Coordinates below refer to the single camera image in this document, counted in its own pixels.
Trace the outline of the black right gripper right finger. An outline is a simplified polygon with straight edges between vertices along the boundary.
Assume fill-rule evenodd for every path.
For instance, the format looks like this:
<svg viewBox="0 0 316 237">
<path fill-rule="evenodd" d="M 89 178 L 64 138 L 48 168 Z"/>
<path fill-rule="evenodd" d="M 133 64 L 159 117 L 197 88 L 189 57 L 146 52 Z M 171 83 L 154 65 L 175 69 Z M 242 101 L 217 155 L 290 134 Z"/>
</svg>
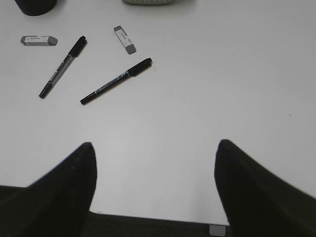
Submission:
<svg viewBox="0 0 316 237">
<path fill-rule="evenodd" d="M 268 171 L 230 140 L 218 145 L 214 178 L 233 236 L 316 235 L 316 199 Z"/>
</svg>

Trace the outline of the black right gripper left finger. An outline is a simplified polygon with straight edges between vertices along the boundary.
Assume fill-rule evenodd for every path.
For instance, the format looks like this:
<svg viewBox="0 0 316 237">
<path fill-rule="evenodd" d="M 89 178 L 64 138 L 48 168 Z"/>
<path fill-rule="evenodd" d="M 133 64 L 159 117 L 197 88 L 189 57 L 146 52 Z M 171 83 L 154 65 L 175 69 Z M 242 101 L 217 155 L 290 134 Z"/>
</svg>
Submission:
<svg viewBox="0 0 316 237">
<path fill-rule="evenodd" d="M 97 160 L 85 142 L 27 187 L 0 187 L 2 237 L 79 237 L 95 193 Z"/>
</svg>

